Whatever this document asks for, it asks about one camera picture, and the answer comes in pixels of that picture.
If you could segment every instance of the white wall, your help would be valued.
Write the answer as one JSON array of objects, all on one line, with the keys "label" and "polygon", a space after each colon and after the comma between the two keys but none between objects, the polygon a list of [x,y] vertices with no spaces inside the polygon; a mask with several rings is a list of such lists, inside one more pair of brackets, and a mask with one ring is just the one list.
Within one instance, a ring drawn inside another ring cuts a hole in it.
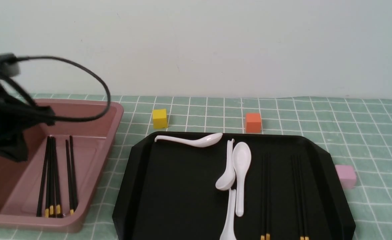
[{"label": "white wall", "polygon": [[[392,0],[0,0],[4,52],[114,94],[392,98]],[[31,92],[102,93],[21,67]]]}]

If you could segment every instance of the pink cube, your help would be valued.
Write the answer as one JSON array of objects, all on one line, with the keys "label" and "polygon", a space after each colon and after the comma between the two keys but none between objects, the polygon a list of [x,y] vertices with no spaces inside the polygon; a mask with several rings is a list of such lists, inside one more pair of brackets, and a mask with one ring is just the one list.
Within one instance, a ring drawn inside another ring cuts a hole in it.
[{"label": "pink cube", "polygon": [[356,173],[353,166],[335,165],[343,189],[352,189],[356,184]]}]

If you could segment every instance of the tray rim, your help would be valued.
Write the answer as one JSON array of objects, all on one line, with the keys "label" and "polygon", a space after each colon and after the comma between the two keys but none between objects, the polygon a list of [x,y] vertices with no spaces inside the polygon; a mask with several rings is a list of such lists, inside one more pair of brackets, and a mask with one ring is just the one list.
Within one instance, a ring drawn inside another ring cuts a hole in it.
[{"label": "tray rim", "polygon": [[[140,161],[130,161],[131,157],[139,157],[141,158],[141,154],[143,153],[143,149],[144,147],[147,147],[147,145],[151,146],[154,143],[154,138],[157,135],[175,135],[175,134],[192,134],[192,135],[196,135],[196,136],[200,136],[200,137],[204,137],[206,135],[212,134],[211,132],[163,132],[163,131],[157,131],[157,132],[153,132],[149,135],[147,135],[147,137],[145,137],[143,140],[141,140],[140,142],[138,142],[137,144],[135,144],[132,148],[131,148],[131,152],[129,154],[129,159],[128,159],[128,164],[122,179],[122,183],[119,189],[119,193],[117,195],[117,201],[115,203],[115,208],[113,210],[113,214],[112,214],[112,218],[113,218],[113,222],[117,231],[117,235],[119,240],[125,240],[125,234],[129,234],[128,232],[124,232],[125,230],[123,228],[125,228],[125,226],[120,226],[120,225],[124,225],[125,224],[125,219],[126,219],[126,208],[129,208],[129,204],[130,204],[130,200],[131,200],[131,196],[133,194],[134,190],[134,182],[136,179],[136,175],[137,175],[137,170],[138,170],[138,165],[140,164]],[[319,158],[329,158],[330,162],[333,164],[333,160],[332,157],[330,155],[330,153],[328,153],[326,150],[322,149],[321,147],[319,147],[317,144],[313,143],[311,140],[309,140],[306,137],[303,136],[299,136],[299,135],[261,135],[261,134],[243,134],[243,133],[223,133],[224,136],[236,136],[236,135],[242,135],[242,136],[250,136],[250,137],[256,137],[256,138],[263,138],[266,136],[269,137],[275,137],[275,138],[294,138],[295,140],[301,141],[300,145],[305,145],[306,149],[307,149],[307,145],[309,145],[310,147],[312,147],[312,149],[318,154]],[[131,168],[133,170],[135,170],[132,175],[127,175],[126,172],[127,171],[132,171]],[[334,195],[338,195],[336,196],[336,198],[333,198],[334,202],[334,208],[337,209],[338,206],[343,206],[343,203],[345,203],[344,206],[347,206],[344,209],[341,209],[340,211],[336,211],[336,214],[338,215],[339,220],[346,220],[348,222],[350,222],[351,226],[350,228],[352,228],[352,233],[351,235],[353,236],[355,228],[356,228],[356,223],[353,219],[352,213],[350,211],[350,207],[347,203],[347,199],[346,196],[344,194],[344,190],[341,187],[341,183],[339,181],[339,177],[338,174],[336,173],[336,171],[334,170],[335,176],[336,177],[326,177],[327,182],[328,182],[328,186],[330,187],[330,184],[335,185],[335,188],[337,189],[338,193],[335,191]],[[135,227],[135,223],[132,226],[132,232],[130,233],[130,236],[132,236],[133,234],[133,228]],[[342,229],[343,235],[342,237],[344,238],[345,236],[345,232],[344,232],[344,226],[341,225],[340,228]]]}]

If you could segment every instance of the table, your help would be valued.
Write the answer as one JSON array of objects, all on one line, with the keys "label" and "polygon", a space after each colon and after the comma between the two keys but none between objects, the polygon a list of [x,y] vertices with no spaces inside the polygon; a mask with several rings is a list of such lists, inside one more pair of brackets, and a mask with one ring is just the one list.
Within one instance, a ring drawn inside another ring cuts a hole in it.
[{"label": "table", "polygon": [[[34,94],[35,98],[104,100],[103,95]],[[0,240],[115,240],[112,211],[131,147],[157,130],[153,109],[166,108],[164,131],[243,133],[247,112],[260,112],[262,134],[302,135],[354,166],[345,190],[356,221],[355,240],[392,239],[392,100],[294,97],[280,99],[112,96],[124,114],[84,228],[77,234],[1,229]]]}]

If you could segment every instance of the white spoon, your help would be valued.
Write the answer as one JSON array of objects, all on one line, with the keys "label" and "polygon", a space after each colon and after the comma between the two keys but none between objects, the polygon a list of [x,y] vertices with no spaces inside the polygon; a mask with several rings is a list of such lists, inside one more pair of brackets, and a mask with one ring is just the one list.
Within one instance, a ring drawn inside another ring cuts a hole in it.
[{"label": "white spoon", "polygon": [[236,190],[228,190],[227,216],[220,240],[236,240],[234,236],[234,207],[236,205]]},{"label": "white spoon", "polygon": [[199,138],[197,140],[188,140],[188,139],[184,139],[184,138],[176,138],[176,137],[171,137],[171,136],[158,135],[155,138],[155,142],[157,142],[158,140],[168,140],[171,142],[187,144],[187,145],[195,146],[195,147],[207,147],[207,146],[211,146],[211,145],[218,143],[221,138],[222,138],[222,133],[214,133],[214,134],[205,136],[203,138]]},{"label": "white spoon", "polygon": [[245,191],[245,177],[251,165],[251,150],[249,146],[240,142],[233,149],[233,167],[236,172],[237,188],[236,188],[236,215],[243,216],[243,202]]},{"label": "white spoon", "polygon": [[218,190],[226,191],[233,184],[236,179],[236,174],[234,173],[232,154],[233,154],[233,143],[234,139],[227,141],[227,158],[226,165],[223,175],[215,183],[215,187]]}]

